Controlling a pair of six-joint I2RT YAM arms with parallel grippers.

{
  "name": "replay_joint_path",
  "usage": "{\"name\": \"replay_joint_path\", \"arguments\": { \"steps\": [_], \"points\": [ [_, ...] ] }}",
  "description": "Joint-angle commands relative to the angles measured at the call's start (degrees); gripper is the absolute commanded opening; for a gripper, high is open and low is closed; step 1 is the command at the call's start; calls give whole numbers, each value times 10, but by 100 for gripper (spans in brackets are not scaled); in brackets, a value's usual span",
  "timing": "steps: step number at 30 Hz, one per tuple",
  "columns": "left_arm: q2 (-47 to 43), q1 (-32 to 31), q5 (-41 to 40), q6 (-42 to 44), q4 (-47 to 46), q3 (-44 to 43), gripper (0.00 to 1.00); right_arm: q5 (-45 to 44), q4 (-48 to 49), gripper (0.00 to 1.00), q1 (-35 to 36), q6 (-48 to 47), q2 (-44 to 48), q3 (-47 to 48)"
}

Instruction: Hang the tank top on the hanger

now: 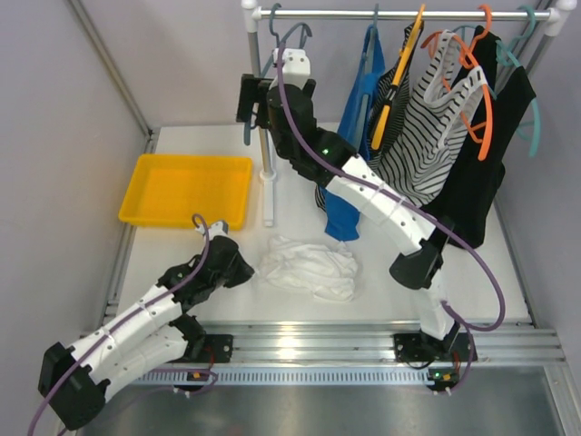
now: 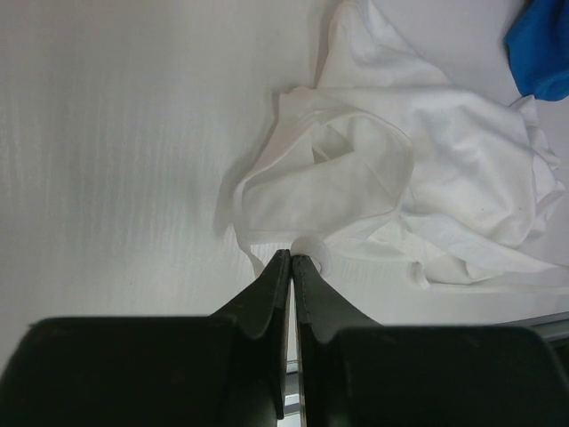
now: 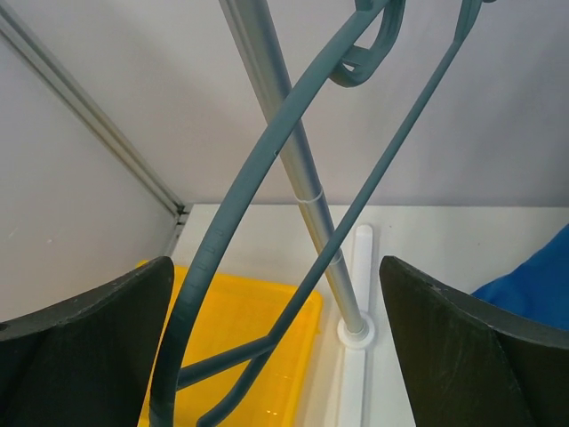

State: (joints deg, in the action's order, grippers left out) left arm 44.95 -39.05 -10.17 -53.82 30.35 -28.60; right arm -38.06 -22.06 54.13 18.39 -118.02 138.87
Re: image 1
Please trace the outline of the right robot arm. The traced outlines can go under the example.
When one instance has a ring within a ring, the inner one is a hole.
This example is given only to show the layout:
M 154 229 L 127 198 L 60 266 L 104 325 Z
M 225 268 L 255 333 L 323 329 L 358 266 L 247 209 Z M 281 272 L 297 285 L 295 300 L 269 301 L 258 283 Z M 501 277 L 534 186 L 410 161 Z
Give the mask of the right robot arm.
M 407 207 L 338 134 L 317 125 L 311 101 L 315 81 L 304 87 L 278 86 L 243 74 L 237 107 L 239 123 L 254 120 L 271 133 L 276 154 L 301 177 L 355 207 L 382 229 L 399 249 L 391 277 L 413 292 L 426 354 L 445 360 L 457 349 L 458 322 L 446 313 L 440 269 L 448 235 Z

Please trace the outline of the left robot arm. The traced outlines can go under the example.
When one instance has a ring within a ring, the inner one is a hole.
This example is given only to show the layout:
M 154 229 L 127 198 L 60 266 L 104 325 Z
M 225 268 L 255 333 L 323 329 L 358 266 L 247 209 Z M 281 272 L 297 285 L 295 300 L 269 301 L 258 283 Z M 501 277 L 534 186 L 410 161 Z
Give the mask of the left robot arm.
M 169 268 L 105 326 L 44 352 L 38 384 L 42 406 L 51 408 L 68 431 L 94 420 L 117 392 L 145 373 L 202 356 L 206 332 L 191 309 L 254 275 L 225 222 L 214 223 L 203 235 L 200 254 Z

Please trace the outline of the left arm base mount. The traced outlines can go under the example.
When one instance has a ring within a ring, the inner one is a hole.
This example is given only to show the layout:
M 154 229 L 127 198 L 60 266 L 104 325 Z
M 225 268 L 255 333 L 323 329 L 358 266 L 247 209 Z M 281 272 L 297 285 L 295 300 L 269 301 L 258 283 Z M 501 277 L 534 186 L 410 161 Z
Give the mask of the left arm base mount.
M 207 334 L 203 344 L 188 346 L 179 362 L 229 363 L 233 353 L 233 336 L 230 334 Z

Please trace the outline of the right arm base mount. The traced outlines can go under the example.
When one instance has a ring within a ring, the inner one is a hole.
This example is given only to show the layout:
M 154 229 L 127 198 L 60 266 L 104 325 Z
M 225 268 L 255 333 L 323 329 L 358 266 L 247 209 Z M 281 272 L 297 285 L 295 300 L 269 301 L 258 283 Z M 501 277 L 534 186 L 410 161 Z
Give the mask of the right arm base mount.
M 447 335 L 437 340 L 424 332 L 403 332 L 393 336 L 397 362 L 467 362 L 473 347 L 466 332 Z

